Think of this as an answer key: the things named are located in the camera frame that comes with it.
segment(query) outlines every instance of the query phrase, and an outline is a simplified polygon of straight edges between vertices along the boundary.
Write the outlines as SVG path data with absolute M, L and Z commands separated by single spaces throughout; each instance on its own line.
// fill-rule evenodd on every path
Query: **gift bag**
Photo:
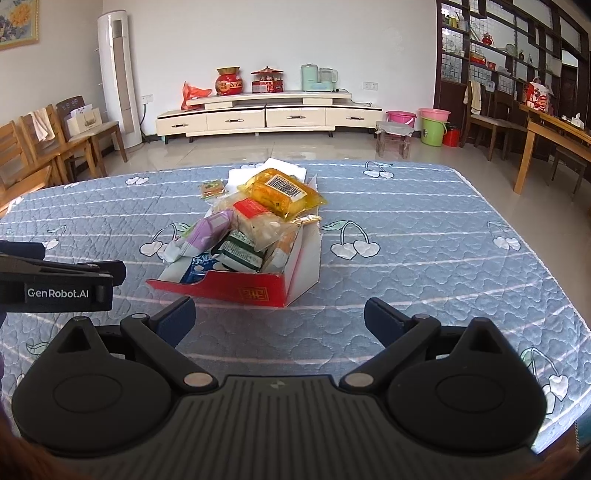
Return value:
M 548 102 L 548 88 L 541 83 L 537 83 L 536 80 L 539 82 L 540 78 L 536 77 L 534 81 L 530 82 L 527 86 L 525 104 L 534 110 L 547 113 L 548 107 L 550 106 L 550 103 Z

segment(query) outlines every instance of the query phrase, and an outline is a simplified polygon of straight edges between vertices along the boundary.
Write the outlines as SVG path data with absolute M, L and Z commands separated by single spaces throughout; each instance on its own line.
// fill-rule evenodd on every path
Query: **white air conditioner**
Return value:
M 135 101 L 129 25 L 125 10 L 116 10 L 99 17 L 99 53 L 109 120 L 119 122 L 125 148 L 134 147 L 142 143 L 142 135 Z

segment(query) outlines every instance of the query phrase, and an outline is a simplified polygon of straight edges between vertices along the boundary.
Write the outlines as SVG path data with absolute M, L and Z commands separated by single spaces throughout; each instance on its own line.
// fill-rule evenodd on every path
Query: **snack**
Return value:
M 221 180 L 205 181 L 201 184 L 201 198 L 219 197 L 226 193 L 226 187 Z
M 305 210 L 327 203 L 322 195 L 308 185 L 274 168 L 257 173 L 246 184 L 240 185 L 238 190 L 286 221 L 293 220 Z
M 263 252 L 256 252 L 255 244 L 244 233 L 233 230 L 212 249 L 213 257 L 224 266 L 246 273 L 261 270 Z
M 288 231 L 297 228 L 241 192 L 220 199 L 214 205 L 213 211 L 220 212 L 229 208 L 234 210 L 233 228 L 240 230 L 252 240 L 257 252 L 277 242 Z
M 175 283 L 198 283 L 211 270 L 229 271 L 229 268 L 213 258 L 210 252 L 205 252 L 193 258 L 181 257 L 166 267 L 158 279 Z
M 230 230 L 232 216 L 232 210 L 223 210 L 199 220 L 181 238 L 168 244 L 164 260 L 172 263 L 180 257 L 196 257 L 209 250 Z
M 261 268 L 261 273 L 283 273 L 283 269 L 296 242 L 297 232 L 295 230 L 286 233 L 281 237 L 281 240 L 269 248 Z

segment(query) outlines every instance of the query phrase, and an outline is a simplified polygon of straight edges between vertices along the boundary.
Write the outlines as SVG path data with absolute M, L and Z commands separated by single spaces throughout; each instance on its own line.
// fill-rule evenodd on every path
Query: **picture frame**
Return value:
M 39 41 L 39 0 L 0 0 L 0 50 Z

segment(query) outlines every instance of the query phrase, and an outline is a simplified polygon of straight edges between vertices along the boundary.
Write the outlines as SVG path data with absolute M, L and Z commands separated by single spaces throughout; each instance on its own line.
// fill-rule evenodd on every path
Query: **yellow snack bag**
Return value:
M 320 193 L 274 168 L 257 173 L 238 190 L 286 221 L 328 202 Z

